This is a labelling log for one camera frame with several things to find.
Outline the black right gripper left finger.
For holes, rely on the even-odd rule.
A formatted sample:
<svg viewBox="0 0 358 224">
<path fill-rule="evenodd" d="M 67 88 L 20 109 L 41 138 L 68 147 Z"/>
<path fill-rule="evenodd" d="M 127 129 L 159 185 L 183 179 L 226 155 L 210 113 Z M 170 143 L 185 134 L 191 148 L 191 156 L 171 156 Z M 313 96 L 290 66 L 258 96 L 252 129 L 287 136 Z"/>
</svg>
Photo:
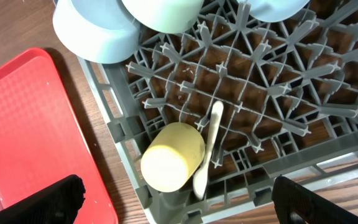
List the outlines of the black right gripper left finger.
<svg viewBox="0 0 358 224">
<path fill-rule="evenodd" d="M 85 201 L 85 185 L 75 174 L 0 211 L 0 224 L 73 224 Z"/>
</svg>

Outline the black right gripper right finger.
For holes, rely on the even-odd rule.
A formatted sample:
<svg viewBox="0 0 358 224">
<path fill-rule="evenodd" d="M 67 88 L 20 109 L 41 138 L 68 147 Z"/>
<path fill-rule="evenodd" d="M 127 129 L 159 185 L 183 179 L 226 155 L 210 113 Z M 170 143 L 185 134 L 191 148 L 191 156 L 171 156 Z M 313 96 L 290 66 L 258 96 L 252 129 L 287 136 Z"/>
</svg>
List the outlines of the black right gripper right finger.
<svg viewBox="0 0 358 224">
<path fill-rule="evenodd" d="M 280 223 L 358 223 L 357 215 L 284 176 L 275 179 L 272 201 Z"/>
</svg>

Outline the white plastic spoon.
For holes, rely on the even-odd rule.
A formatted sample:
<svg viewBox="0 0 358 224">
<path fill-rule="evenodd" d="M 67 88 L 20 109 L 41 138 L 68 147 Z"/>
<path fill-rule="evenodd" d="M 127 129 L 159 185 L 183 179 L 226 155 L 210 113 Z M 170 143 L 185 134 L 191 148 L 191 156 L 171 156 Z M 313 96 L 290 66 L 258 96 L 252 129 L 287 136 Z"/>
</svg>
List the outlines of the white plastic spoon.
<svg viewBox="0 0 358 224">
<path fill-rule="evenodd" d="M 211 156 L 213 153 L 213 147 L 218 135 L 219 125 L 223 115 L 224 105 L 222 101 L 216 101 L 213 104 L 211 110 L 211 117 L 209 121 L 208 137 L 205 148 L 205 155 L 203 163 L 200 168 L 194 173 L 193 176 L 193 191 L 198 200 L 202 200 L 204 193 L 206 192 L 206 185 L 208 182 L 208 168 Z"/>
</svg>

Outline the yellow cup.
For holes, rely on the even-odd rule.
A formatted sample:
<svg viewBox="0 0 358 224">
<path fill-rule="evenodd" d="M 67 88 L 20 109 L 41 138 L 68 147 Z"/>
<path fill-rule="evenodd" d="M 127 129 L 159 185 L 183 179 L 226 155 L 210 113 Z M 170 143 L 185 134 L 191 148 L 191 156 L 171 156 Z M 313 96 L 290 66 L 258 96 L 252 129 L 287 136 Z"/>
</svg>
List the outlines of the yellow cup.
<svg viewBox="0 0 358 224">
<path fill-rule="evenodd" d="M 204 154 L 204 139 L 196 128 L 186 123 L 170 123 L 143 153 L 141 173 L 153 189 L 174 192 L 186 184 Z"/>
</svg>

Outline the light blue bowl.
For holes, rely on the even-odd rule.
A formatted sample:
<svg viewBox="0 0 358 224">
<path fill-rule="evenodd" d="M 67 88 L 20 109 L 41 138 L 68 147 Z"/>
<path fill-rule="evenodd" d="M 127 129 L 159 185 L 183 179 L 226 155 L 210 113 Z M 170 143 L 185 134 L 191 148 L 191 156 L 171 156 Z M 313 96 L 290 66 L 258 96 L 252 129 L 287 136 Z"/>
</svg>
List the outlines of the light blue bowl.
<svg viewBox="0 0 358 224">
<path fill-rule="evenodd" d="M 117 0 L 57 0 L 53 28 L 75 55 L 96 63 L 119 63 L 139 46 L 140 23 Z"/>
</svg>

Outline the light blue plate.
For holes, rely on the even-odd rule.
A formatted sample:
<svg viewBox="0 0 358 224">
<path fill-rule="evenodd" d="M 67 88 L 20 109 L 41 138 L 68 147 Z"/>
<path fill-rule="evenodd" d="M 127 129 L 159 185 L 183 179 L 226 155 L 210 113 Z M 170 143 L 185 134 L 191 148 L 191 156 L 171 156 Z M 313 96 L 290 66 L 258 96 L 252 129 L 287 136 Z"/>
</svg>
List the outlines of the light blue plate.
<svg viewBox="0 0 358 224">
<path fill-rule="evenodd" d="M 236 19 L 243 20 L 251 15 L 262 22 L 280 22 L 295 15 L 310 0 L 237 0 L 239 8 Z"/>
</svg>

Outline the green bowl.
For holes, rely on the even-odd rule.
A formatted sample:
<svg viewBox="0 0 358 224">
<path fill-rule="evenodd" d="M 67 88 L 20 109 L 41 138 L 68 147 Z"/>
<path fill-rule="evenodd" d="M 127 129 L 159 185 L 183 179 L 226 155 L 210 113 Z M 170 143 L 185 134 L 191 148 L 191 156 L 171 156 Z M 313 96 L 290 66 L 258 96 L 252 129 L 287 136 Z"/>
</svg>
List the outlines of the green bowl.
<svg viewBox="0 0 358 224">
<path fill-rule="evenodd" d="M 143 25 L 176 34 L 195 24 L 204 0 L 122 0 L 122 3 Z"/>
</svg>

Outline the grey dishwasher rack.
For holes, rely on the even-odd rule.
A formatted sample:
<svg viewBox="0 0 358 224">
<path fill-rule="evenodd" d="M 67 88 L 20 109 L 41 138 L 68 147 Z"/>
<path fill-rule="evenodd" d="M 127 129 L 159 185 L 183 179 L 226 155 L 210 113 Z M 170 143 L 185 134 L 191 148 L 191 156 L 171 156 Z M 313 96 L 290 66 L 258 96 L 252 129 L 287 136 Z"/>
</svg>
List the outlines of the grey dishwasher rack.
<svg viewBox="0 0 358 224">
<path fill-rule="evenodd" d="M 80 60 L 132 187 L 150 223 L 208 223 L 271 203 L 287 176 L 310 190 L 358 178 L 358 0 L 311 1 L 291 18 L 262 22 L 249 3 L 206 1 L 179 34 L 144 29 L 119 64 Z M 166 125 L 208 133 L 223 118 L 198 200 L 140 173 L 144 151 Z"/>
</svg>

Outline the red serving tray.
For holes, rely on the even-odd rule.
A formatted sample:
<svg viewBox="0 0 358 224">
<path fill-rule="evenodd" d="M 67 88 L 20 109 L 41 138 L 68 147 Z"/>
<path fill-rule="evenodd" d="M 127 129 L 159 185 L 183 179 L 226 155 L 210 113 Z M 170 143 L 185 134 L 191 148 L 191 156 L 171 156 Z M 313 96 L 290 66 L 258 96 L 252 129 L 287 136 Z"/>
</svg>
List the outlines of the red serving tray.
<svg viewBox="0 0 358 224">
<path fill-rule="evenodd" d="M 51 56 L 30 48 L 0 67 L 0 211 L 75 174 L 85 185 L 77 223 L 117 223 Z"/>
</svg>

